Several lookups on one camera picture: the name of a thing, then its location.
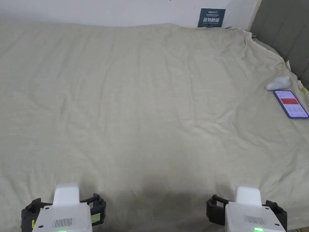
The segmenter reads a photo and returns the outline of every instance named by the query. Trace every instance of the bed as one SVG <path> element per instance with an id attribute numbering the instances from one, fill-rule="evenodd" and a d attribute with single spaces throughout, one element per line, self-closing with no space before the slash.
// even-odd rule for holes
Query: bed
<path id="1" fill-rule="evenodd" d="M 309 226 L 309 124 L 265 90 L 288 75 L 309 111 L 284 64 L 236 28 L 1 21 L 1 231 L 68 182 L 106 200 L 105 231 L 223 231 L 206 201 L 239 184 Z"/>

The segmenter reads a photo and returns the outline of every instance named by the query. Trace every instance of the white computer mouse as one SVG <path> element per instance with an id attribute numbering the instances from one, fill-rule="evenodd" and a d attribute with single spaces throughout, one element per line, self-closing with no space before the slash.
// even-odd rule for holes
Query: white computer mouse
<path id="1" fill-rule="evenodd" d="M 268 91 L 281 90 L 289 88 L 292 85 L 289 76 L 279 76 L 272 83 L 266 85 Z"/>

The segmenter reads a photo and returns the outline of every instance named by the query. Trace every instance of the smartphone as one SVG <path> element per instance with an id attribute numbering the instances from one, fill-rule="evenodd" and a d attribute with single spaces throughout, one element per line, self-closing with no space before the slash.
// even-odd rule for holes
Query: smartphone
<path id="1" fill-rule="evenodd" d="M 307 119 L 308 114 L 291 91 L 274 91 L 284 112 L 290 119 Z"/>

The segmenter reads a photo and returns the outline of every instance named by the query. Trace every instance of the phone screen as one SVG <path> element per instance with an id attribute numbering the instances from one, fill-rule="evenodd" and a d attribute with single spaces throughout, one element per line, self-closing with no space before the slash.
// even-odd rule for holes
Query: phone screen
<path id="1" fill-rule="evenodd" d="M 306 111 L 302 108 L 291 91 L 275 91 L 283 107 L 291 117 L 307 118 Z"/>

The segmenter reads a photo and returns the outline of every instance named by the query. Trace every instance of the yellow sticker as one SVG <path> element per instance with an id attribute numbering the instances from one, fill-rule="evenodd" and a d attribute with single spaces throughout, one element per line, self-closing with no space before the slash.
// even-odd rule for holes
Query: yellow sticker
<path id="1" fill-rule="evenodd" d="M 100 216 L 101 216 L 101 213 L 97 213 L 95 215 L 91 215 L 91 223 L 100 221 Z"/>

